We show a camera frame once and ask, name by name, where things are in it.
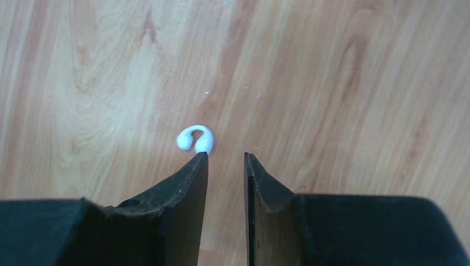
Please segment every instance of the light brown wood surface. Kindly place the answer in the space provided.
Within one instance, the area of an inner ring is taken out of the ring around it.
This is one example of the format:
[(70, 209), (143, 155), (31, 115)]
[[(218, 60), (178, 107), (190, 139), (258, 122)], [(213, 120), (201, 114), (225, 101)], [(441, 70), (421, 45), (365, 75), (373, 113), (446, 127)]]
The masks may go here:
[(200, 265), (245, 265), (243, 152), (417, 195), (470, 249), (469, 1), (0, 1), (0, 198), (118, 204), (216, 138)]

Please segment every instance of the wooden surface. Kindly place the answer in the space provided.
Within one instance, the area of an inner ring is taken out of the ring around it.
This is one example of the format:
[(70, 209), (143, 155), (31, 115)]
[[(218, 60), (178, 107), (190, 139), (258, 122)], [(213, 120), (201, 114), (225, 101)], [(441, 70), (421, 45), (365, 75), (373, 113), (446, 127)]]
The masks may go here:
[(0, 1), (0, 198), (118, 204), (215, 135), (200, 265), (245, 265), (243, 152), (295, 192), (434, 200), (470, 250), (469, 1)]

